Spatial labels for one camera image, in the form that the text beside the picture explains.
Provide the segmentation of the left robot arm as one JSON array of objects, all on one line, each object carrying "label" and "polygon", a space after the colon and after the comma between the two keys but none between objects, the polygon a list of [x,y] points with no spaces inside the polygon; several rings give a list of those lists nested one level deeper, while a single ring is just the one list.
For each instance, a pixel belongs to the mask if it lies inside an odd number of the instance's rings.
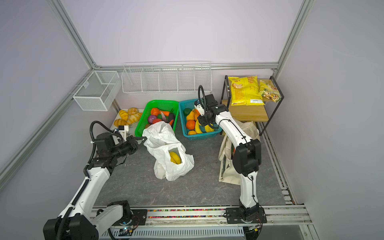
[{"label": "left robot arm", "polygon": [[94,218],[91,212],[118,160],[134,154],[147,137],[123,137],[119,129],[111,130],[100,121],[93,121],[89,132],[93,148],[83,169],[84,181],[59,216],[45,223],[46,240],[98,240],[111,232],[113,224],[129,225],[135,217],[127,200],[109,203]]}]

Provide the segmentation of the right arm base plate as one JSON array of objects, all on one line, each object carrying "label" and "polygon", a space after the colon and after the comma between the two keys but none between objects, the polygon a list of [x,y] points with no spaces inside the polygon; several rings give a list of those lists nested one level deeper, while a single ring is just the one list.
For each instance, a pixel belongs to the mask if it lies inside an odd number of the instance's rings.
[{"label": "right arm base plate", "polygon": [[224,217],[228,224],[265,224],[267,223],[266,213],[263,207],[253,206],[252,208],[226,208]]}]

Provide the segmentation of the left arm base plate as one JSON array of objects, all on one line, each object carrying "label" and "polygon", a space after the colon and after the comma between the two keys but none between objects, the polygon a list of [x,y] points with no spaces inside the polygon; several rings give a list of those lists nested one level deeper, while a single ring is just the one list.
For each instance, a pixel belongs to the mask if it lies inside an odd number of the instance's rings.
[{"label": "left arm base plate", "polygon": [[113,224],[113,227],[126,227],[126,226],[144,226],[147,220],[147,209],[133,209],[131,210],[131,218],[125,218],[118,220]]}]

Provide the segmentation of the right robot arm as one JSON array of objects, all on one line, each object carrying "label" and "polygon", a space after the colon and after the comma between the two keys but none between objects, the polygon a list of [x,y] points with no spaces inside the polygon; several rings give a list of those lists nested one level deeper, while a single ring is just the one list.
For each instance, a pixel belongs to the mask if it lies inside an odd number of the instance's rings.
[{"label": "right robot arm", "polygon": [[212,94],[206,95],[202,85],[198,88],[198,100],[195,101],[195,108],[200,113],[198,117],[200,125],[209,126],[212,129],[222,128],[235,148],[232,158],[233,166],[241,176],[239,211],[242,220],[250,222],[261,210],[256,184],[262,161],[261,143],[241,129],[227,106],[219,104]]}]

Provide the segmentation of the yellow banana bunch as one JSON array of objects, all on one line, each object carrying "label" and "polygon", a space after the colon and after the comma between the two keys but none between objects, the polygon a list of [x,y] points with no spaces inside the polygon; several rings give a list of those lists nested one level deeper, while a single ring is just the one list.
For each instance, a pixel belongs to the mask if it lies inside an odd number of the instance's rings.
[{"label": "yellow banana bunch", "polygon": [[176,165],[179,165],[182,163],[182,160],[181,158],[179,157],[179,155],[175,152],[170,152],[170,157],[171,157],[171,162],[176,164]]}]

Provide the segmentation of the canvas tote bag floral print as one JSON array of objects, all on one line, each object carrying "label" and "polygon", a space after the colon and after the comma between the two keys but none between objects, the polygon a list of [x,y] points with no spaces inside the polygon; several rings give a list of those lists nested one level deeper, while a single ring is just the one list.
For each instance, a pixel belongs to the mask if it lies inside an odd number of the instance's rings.
[{"label": "canvas tote bag floral print", "polygon": [[[261,140],[259,136],[260,132],[256,126],[256,123],[252,121],[242,123],[238,120],[235,120],[235,122],[252,139],[257,139],[259,141]],[[220,161],[219,182],[233,184],[233,185],[240,185],[241,183],[240,175],[237,173],[233,165],[234,149],[235,148],[232,141],[229,139],[227,134],[224,134],[224,139],[221,143],[219,156],[218,156],[218,159]]]}]

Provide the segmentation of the white plastic grocery bag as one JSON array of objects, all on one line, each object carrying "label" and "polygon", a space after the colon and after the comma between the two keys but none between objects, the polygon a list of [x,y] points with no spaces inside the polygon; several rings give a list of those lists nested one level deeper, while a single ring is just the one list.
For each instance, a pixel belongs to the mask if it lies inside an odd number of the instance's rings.
[{"label": "white plastic grocery bag", "polygon": [[[172,182],[194,168],[194,157],[186,153],[186,148],[176,138],[170,124],[165,122],[153,124],[144,130],[143,136],[147,137],[144,145],[156,159],[154,172],[158,179]],[[172,163],[170,152],[177,153],[182,163],[179,165]]]}]

